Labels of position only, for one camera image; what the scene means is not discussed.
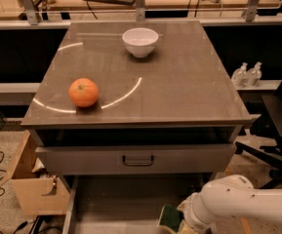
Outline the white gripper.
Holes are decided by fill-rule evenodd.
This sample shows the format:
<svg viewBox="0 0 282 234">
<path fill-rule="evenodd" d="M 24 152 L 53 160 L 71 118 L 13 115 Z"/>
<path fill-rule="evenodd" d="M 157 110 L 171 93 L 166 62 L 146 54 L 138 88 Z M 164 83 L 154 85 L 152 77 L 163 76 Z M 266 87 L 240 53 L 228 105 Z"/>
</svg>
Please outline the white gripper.
<svg viewBox="0 0 282 234">
<path fill-rule="evenodd" d="M 180 224 L 179 234 L 198 234 L 196 231 L 205 231 L 213 220 L 198 193 L 193 193 L 183 200 L 178 205 L 178 210 L 183 214 L 185 221 Z"/>
</svg>

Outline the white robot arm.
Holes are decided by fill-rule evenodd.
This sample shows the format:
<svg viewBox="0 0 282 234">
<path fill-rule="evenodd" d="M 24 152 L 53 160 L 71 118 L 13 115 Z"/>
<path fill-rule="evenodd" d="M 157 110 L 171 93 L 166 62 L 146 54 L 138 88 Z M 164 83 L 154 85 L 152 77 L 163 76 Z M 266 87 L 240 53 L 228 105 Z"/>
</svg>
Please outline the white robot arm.
<svg viewBox="0 0 282 234">
<path fill-rule="evenodd" d="M 241 175 L 207 182 L 178 206 L 185 222 L 203 230 L 220 218 L 248 217 L 282 225 L 282 188 L 256 189 Z"/>
</svg>

